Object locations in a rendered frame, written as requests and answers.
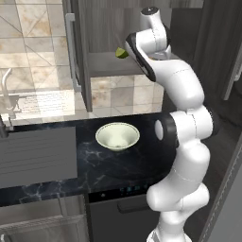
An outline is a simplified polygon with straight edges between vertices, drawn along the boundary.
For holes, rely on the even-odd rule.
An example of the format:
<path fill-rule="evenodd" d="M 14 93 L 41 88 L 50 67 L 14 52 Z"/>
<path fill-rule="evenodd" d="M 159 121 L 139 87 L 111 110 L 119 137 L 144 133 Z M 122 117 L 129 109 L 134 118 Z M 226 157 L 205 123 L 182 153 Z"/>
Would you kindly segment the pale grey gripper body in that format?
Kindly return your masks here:
<path fill-rule="evenodd" d="M 166 61 L 171 58 L 171 47 L 169 46 L 167 49 L 156 52 L 151 55 L 151 57 L 156 61 Z"/>

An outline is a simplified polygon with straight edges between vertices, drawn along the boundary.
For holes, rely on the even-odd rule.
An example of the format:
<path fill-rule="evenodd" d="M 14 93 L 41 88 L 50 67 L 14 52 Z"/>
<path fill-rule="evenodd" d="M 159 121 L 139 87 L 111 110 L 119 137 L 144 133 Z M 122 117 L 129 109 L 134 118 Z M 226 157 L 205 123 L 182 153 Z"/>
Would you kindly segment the pale green bowl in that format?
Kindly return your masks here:
<path fill-rule="evenodd" d="M 112 122 L 100 127 L 95 139 L 102 147 L 121 151 L 134 146 L 140 139 L 140 132 L 131 124 Z"/>

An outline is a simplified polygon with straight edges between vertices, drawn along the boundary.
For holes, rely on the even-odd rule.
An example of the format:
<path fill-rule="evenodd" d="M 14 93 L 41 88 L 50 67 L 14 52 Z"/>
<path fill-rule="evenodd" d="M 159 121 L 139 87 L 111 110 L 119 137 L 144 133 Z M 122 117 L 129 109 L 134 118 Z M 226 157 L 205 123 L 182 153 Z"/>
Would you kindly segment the silver sink faucet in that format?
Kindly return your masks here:
<path fill-rule="evenodd" d="M 8 71 L 2 76 L 2 80 L 0 81 L 3 98 L 7 109 L 7 114 L 9 116 L 9 125 L 7 126 L 3 121 L 2 114 L 0 113 L 0 137 L 1 138 L 8 138 L 9 134 L 12 131 L 14 131 L 14 127 L 12 125 L 11 120 L 16 118 L 16 113 L 14 111 L 15 106 L 11 103 L 11 99 L 9 97 L 9 91 L 7 87 L 7 80 L 11 73 L 12 73 L 12 69 L 9 68 Z"/>

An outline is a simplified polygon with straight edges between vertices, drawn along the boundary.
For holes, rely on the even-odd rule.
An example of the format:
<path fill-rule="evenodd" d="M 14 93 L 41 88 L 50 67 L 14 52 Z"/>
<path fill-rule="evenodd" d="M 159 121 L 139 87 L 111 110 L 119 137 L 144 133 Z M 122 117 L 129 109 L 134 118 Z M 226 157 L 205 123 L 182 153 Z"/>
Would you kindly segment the grey sink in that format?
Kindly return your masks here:
<path fill-rule="evenodd" d="M 0 188 L 77 176 L 75 128 L 17 132 L 0 138 Z"/>

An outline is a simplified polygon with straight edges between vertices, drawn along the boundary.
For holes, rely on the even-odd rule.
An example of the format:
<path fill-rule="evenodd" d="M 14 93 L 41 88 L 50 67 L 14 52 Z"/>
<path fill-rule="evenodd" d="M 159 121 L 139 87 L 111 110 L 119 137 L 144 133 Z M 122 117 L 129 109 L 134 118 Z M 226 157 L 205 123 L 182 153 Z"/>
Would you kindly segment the green lime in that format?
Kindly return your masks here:
<path fill-rule="evenodd" d="M 115 51 L 115 56 L 118 59 L 125 59 L 128 55 L 129 55 L 129 53 L 121 47 L 118 47 Z"/>

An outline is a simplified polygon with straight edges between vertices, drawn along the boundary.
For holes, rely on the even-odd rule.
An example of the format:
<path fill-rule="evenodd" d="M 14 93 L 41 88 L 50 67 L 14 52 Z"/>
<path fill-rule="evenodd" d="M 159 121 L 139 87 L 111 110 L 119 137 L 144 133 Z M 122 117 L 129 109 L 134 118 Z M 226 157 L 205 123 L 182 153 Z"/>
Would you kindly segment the grey tall side panel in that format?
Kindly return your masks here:
<path fill-rule="evenodd" d="M 199 242 L 242 242 L 242 133 Z"/>

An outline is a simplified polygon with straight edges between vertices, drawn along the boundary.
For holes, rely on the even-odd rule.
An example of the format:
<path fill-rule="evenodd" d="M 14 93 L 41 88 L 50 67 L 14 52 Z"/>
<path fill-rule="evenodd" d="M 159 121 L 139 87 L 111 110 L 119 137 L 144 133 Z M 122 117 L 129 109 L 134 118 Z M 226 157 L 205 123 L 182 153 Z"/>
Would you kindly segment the black dishwasher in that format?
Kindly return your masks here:
<path fill-rule="evenodd" d="M 89 194 L 91 242 L 146 242 L 158 222 L 159 213 L 148 207 L 145 211 L 120 214 L 117 203 L 147 205 L 148 188 L 148 184 L 143 184 Z"/>

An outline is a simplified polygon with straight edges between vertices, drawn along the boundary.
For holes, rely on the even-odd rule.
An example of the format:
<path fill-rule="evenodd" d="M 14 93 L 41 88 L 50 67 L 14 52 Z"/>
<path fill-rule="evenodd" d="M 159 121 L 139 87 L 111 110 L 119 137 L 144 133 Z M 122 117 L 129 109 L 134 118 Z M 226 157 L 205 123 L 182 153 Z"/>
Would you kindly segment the dark grey wall cabinet door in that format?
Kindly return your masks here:
<path fill-rule="evenodd" d="M 241 46 L 242 0 L 204 0 L 194 69 L 207 96 L 223 99 Z"/>

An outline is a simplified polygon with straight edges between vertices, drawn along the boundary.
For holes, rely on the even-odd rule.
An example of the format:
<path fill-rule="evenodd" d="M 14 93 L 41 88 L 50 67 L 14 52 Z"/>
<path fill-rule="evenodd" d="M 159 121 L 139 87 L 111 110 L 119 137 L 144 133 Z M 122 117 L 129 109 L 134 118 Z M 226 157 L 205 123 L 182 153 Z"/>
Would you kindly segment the grey wall cabinet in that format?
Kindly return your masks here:
<path fill-rule="evenodd" d="M 115 50 L 124 46 L 131 32 L 140 29 L 140 13 L 145 7 L 160 10 L 162 21 L 171 32 L 172 57 L 192 63 L 203 3 L 204 0 L 82 0 L 91 75 L 142 73 L 131 58 L 118 59 Z"/>

